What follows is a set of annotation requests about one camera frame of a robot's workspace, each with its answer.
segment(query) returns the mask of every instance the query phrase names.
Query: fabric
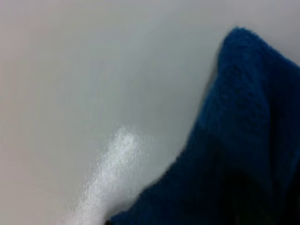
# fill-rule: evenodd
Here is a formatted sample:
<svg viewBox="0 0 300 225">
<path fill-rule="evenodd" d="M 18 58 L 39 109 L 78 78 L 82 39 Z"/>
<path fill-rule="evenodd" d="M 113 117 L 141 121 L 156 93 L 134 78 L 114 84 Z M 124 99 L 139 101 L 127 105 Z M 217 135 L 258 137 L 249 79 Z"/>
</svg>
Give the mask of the fabric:
<svg viewBox="0 0 300 225">
<path fill-rule="evenodd" d="M 298 193 L 299 184 L 291 184 L 299 156 L 300 68 L 256 34 L 235 28 L 184 151 L 110 223 L 284 223 Z"/>
</svg>

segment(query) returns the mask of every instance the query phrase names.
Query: towel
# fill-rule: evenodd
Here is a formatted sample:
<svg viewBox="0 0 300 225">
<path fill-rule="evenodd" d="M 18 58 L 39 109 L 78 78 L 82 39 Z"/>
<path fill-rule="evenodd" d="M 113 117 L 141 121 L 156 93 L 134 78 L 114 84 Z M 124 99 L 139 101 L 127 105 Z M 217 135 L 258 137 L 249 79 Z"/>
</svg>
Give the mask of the towel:
<svg viewBox="0 0 300 225">
<path fill-rule="evenodd" d="M 107 224 L 289 223 L 299 156 L 300 68 L 253 32 L 235 28 L 185 149 Z"/>
</svg>

